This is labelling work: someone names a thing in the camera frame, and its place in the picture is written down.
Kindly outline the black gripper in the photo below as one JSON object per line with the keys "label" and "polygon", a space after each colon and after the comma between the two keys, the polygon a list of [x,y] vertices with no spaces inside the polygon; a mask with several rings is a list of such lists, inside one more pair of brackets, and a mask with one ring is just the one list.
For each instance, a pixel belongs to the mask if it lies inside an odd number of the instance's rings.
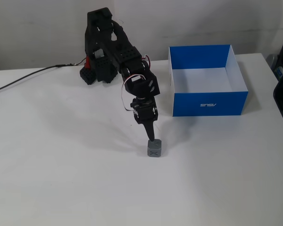
{"label": "black gripper", "polygon": [[158,110],[154,97],[134,98],[131,107],[138,124],[143,124],[150,141],[155,140],[153,123],[158,120]]}

